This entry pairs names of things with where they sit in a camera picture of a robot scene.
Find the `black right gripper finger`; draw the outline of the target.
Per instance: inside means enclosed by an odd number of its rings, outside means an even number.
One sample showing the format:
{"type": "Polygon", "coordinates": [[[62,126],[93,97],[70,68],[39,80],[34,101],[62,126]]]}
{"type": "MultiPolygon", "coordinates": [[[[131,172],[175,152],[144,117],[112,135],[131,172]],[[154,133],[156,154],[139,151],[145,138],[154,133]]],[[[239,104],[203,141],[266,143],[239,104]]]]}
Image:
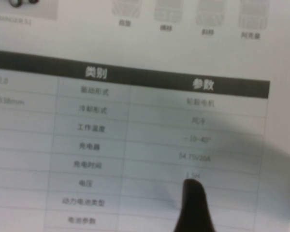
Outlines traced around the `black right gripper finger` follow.
{"type": "Polygon", "coordinates": [[[195,179],[183,182],[182,207],[174,232],[215,232],[204,187],[195,179]]]}

